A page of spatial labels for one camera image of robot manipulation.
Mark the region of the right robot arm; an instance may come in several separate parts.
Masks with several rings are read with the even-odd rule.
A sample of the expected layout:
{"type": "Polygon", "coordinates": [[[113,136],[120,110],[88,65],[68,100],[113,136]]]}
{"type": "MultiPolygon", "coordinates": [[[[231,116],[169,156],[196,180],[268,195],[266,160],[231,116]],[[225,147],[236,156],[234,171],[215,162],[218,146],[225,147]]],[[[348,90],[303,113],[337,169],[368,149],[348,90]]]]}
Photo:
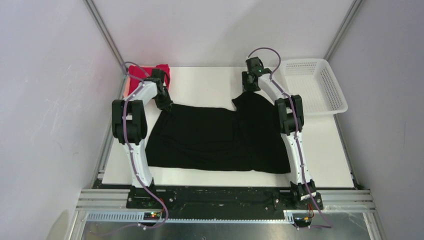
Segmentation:
{"type": "Polygon", "coordinates": [[[286,148],[290,166],[290,202],[303,209],[317,195],[315,182],[307,167],[303,148],[302,130],[305,122],[303,101],[300,95],[290,94],[272,77],[272,71],[264,67],[259,57],[246,61],[247,70],[242,72],[244,91],[264,91],[273,101],[274,122],[286,148]]]}

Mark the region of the black t shirt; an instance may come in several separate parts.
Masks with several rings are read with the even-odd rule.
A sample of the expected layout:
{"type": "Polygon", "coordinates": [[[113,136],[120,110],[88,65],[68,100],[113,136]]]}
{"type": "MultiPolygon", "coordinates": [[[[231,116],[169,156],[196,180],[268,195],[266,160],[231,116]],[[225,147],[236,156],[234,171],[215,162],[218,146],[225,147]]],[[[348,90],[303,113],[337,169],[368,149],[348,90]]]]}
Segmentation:
{"type": "Polygon", "coordinates": [[[263,96],[244,92],[235,110],[174,104],[163,111],[147,141],[151,167],[204,171],[291,171],[274,106],[263,96]]]}

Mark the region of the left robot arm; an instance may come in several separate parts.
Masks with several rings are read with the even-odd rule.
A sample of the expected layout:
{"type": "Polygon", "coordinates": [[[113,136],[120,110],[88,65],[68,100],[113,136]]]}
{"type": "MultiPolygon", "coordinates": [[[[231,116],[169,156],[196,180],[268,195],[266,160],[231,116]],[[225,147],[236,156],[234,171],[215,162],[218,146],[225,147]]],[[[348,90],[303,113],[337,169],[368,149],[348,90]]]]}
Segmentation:
{"type": "Polygon", "coordinates": [[[154,185],[154,178],[148,166],[145,150],[148,123],[145,106],[151,100],[160,111],[169,112],[172,109],[167,84],[169,74],[153,68],[150,75],[141,78],[137,87],[129,91],[123,99],[116,99],[111,104],[111,129],[115,139],[123,145],[131,167],[132,187],[141,190],[138,201],[145,208],[152,208],[157,204],[158,195],[149,189],[154,185]]]}

